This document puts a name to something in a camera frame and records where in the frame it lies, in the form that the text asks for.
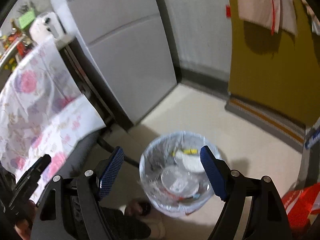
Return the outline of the person's left hand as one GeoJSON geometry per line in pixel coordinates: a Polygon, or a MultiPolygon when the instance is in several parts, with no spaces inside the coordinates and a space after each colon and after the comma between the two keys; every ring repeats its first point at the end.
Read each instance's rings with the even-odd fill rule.
{"type": "MultiPolygon", "coordinates": [[[[31,221],[33,222],[36,216],[37,207],[32,200],[28,200],[27,204],[31,208],[31,221]]],[[[30,240],[31,228],[26,219],[17,222],[15,225],[15,230],[18,233],[18,235],[21,237],[21,239],[30,240]]]]}

